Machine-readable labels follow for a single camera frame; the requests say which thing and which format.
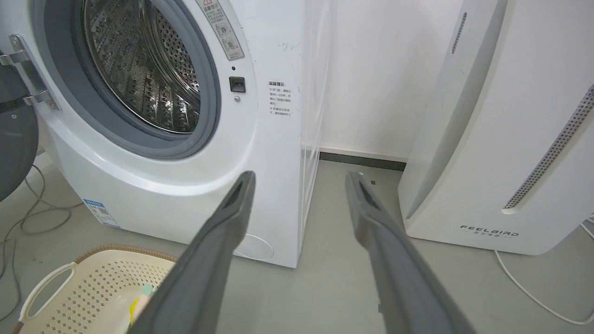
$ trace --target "warning label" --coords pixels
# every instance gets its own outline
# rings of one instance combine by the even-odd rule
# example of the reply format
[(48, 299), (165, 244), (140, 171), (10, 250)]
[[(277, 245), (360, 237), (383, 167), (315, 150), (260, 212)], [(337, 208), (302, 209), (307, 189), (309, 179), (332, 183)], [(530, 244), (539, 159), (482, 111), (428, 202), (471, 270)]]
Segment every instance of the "warning label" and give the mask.
[(115, 222), (115, 219), (109, 214), (108, 210), (105, 209), (103, 203), (90, 200), (84, 200), (84, 202), (100, 223), (111, 227), (121, 228), (119, 227), (118, 223)]
[(219, 0), (196, 1), (200, 5), (200, 8), (202, 8), (202, 12), (206, 18), (208, 18), (208, 22), (210, 22), (214, 32), (217, 34), (219, 42), (227, 55), (227, 59), (234, 60), (245, 57), (244, 51), (241, 49), (237, 40), (237, 35), (233, 31), (223, 8), (221, 8)]
[(291, 89), (285, 83), (279, 81), (268, 81), (270, 91), (270, 113), (280, 116), (291, 116)]

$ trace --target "washing machine door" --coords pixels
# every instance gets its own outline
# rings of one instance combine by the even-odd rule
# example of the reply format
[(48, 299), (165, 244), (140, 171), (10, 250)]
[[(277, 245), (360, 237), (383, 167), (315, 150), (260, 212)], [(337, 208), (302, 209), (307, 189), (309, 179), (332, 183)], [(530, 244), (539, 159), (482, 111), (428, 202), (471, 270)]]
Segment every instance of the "washing machine door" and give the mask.
[(27, 86), (0, 50), (0, 201), (21, 184), (35, 160), (39, 132), (29, 103)]

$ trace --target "laundry basket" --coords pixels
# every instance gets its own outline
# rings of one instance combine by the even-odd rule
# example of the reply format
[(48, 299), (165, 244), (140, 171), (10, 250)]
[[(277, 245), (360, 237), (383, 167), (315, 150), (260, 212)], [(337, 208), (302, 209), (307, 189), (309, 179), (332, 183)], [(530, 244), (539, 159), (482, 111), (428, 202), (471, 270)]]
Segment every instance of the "laundry basket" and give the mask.
[[(143, 247), (97, 247), (42, 279), (21, 310), (13, 334), (114, 333), (127, 331), (130, 305), (145, 284), (158, 287), (176, 257)], [(70, 276), (33, 315), (40, 291), (61, 273)]]

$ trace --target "blue sticker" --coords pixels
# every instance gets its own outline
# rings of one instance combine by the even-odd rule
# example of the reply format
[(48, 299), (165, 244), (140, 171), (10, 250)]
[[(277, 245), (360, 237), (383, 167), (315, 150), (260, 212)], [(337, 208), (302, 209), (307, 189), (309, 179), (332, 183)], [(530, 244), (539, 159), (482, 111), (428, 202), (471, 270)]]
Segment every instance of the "blue sticker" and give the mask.
[(115, 222), (115, 219), (109, 214), (108, 210), (105, 209), (103, 203), (90, 200), (84, 200), (84, 202), (87, 203), (87, 207), (89, 207), (89, 210), (91, 210), (99, 222), (107, 226), (121, 228), (119, 227), (118, 223)]

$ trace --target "front-loading washing machine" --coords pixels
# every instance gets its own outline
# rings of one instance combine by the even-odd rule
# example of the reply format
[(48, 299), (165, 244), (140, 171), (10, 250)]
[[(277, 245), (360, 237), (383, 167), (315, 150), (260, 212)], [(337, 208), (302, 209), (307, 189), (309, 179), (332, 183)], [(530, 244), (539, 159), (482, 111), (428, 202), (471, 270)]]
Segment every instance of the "front-loading washing machine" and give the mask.
[(0, 0), (0, 62), (28, 90), (3, 104), (2, 122), (33, 107), (41, 145), (100, 223), (177, 242), (190, 242), (237, 176), (255, 171), (236, 254), (296, 267), (333, 6)]

